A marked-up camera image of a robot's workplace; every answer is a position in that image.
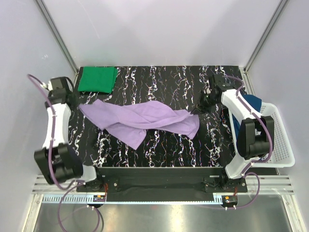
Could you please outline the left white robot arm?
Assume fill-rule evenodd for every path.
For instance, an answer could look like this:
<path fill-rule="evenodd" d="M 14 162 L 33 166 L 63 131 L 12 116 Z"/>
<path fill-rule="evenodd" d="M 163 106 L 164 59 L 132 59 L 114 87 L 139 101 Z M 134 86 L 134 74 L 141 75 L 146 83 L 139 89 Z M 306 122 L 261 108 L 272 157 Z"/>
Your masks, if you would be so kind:
<path fill-rule="evenodd" d="M 68 180 L 83 180 L 93 191 L 104 187 L 104 179 L 94 166 L 82 164 L 76 151 L 69 144 L 69 120 L 74 109 L 74 85 L 68 77 L 50 79 L 48 84 L 33 75 L 28 78 L 45 97 L 48 126 L 42 149 L 34 152 L 41 173 L 48 184 L 59 186 Z"/>

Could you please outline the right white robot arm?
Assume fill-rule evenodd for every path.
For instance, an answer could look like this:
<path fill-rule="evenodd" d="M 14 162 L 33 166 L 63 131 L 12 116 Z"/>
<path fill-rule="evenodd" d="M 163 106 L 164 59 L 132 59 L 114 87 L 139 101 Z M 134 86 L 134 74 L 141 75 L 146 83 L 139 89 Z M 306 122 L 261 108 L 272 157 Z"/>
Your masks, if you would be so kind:
<path fill-rule="evenodd" d="M 210 89 L 202 92 L 192 114 L 209 113 L 216 104 L 222 104 L 238 121 L 236 151 L 218 180 L 223 191 L 231 191 L 245 177 L 246 171 L 256 163 L 266 162 L 274 149 L 274 119 L 256 111 L 241 95 L 241 88 L 226 82 L 222 74 L 209 77 Z"/>

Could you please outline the purple t shirt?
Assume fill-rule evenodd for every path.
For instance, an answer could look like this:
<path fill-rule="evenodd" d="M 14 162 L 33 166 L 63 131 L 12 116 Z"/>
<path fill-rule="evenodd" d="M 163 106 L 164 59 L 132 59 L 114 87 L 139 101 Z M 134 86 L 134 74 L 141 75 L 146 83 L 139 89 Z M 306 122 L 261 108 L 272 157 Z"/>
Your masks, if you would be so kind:
<path fill-rule="evenodd" d="M 193 139 L 199 129 L 197 115 L 184 109 L 173 110 L 159 101 L 120 106 L 96 100 L 80 104 L 79 109 L 100 130 L 106 130 L 135 150 L 147 130 L 168 131 Z"/>

